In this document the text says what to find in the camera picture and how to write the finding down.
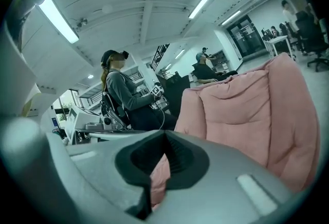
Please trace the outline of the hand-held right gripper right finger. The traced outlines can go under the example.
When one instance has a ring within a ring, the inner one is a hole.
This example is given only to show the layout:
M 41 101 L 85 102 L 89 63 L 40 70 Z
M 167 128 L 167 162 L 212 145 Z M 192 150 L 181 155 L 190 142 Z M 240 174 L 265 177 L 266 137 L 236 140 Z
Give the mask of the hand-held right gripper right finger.
M 239 150 L 197 137 L 166 132 L 193 156 L 185 172 L 203 176 L 186 189 L 167 189 L 153 223 L 280 223 L 280 210 L 292 198 L 283 182 Z

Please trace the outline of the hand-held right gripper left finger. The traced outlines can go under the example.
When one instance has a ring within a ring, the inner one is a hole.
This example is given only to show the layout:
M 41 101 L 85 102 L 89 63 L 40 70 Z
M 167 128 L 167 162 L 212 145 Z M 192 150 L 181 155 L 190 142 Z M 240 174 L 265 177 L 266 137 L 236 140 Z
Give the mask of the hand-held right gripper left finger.
M 153 131 L 65 147 L 46 135 L 46 213 L 57 223 L 157 223 L 150 174 L 131 160 L 163 136 Z

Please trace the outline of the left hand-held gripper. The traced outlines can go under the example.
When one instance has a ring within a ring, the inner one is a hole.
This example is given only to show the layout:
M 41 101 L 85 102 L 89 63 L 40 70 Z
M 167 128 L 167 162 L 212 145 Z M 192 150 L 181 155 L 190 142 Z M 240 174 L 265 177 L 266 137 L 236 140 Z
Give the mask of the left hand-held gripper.
M 105 115 L 99 115 L 77 106 L 70 109 L 64 130 L 65 145 L 114 141 L 149 134 L 147 131 L 129 130 L 112 110 L 106 111 Z

